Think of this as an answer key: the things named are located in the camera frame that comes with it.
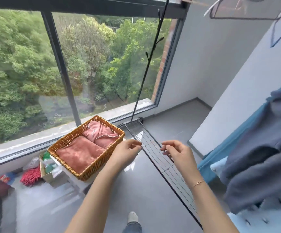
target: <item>bracelet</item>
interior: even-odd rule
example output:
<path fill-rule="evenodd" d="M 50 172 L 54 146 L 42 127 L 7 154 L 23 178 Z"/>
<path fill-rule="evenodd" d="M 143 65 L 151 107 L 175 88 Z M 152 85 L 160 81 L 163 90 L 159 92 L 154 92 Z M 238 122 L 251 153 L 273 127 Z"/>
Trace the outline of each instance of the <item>bracelet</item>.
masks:
<path fill-rule="evenodd" d="M 200 185 L 202 182 L 204 182 L 204 179 L 201 179 L 200 181 L 198 181 L 197 184 L 195 184 L 193 187 Z"/>

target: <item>wicker basket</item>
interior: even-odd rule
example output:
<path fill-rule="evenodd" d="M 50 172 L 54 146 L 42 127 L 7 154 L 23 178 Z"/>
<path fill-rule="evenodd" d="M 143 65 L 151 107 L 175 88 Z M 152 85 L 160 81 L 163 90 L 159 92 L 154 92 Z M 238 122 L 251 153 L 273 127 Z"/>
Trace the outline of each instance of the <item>wicker basket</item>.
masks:
<path fill-rule="evenodd" d="M 90 164 L 86 169 L 84 169 L 83 172 L 77 173 L 75 170 L 73 170 L 67 163 L 64 162 L 64 160 L 60 159 L 60 157 L 56 154 L 56 151 L 60 148 L 68 146 L 73 139 L 75 139 L 78 136 L 81 136 L 81 134 L 88 128 L 88 124 L 91 121 L 97 121 L 104 125 L 105 127 L 110 127 L 110 129 L 113 132 L 116 132 L 119 134 L 119 138 L 111 144 L 93 163 Z M 92 174 L 94 174 L 104 163 L 107 162 L 107 160 L 110 158 L 112 152 L 114 151 L 115 147 L 123 141 L 125 133 L 121 129 L 117 128 L 115 125 L 112 125 L 102 117 L 95 115 L 90 120 L 86 121 L 85 123 L 81 124 L 79 127 L 77 127 L 72 132 L 68 133 L 61 139 L 59 139 L 55 144 L 51 145 L 48 148 L 48 152 L 56 158 L 61 165 L 63 165 L 69 172 L 71 172 L 74 176 L 76 176 L 79 180 L 85 181 L 90 178 Z"/>

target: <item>person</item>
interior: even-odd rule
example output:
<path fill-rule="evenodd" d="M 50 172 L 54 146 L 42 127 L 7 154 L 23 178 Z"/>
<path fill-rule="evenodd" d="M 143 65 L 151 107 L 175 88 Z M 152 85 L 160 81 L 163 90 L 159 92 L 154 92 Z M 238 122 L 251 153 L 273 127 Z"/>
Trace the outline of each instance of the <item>person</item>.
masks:
<path fill-rule="evenodd" d="M 142 143 L 134 139 L 122 141 L 97 175 L 79 210 L 65 233 L 102 233 L 106 224 L 112 184 L 116 176 L 135 159 Z M 205 233 L 239 233 L 224 212 L 212 190 L 203 181 L 190 147 L 176 140 L 162 142 L 161 151 L 172 157 L 185 183 L 191 190 Z M 136 213 L 130 212 L 123 233 L 141 233 Z"/>

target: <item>pink clothing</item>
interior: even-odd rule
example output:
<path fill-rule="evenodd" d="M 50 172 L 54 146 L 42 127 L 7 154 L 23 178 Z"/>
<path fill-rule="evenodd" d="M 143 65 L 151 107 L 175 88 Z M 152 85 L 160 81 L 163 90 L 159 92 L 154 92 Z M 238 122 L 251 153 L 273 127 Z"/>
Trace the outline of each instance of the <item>pink clothing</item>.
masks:
<path fill-rule="evenodd" d="M 57 155 L 73 170 L 81 173 L 106 149 L 99 147 L 86 137 L 75 138 L 68 146 L 58 149 Z"/>
<path fill-rule="evenodd" d="M 119 138 L 118 133 L 96 121 L 91 121 L 88 124 L 88 129 L 82 135 L 104 149 L 107 149 Z"/>

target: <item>jeans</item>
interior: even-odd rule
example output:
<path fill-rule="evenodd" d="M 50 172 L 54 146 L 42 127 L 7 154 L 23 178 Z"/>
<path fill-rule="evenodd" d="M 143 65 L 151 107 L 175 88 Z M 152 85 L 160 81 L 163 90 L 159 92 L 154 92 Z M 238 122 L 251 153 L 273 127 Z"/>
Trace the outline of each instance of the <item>jeans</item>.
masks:
<path fill-rule="evenodd" d="M 139 222 L 129 222 L 123 233 L 141 233 L 141 226 Z"/>

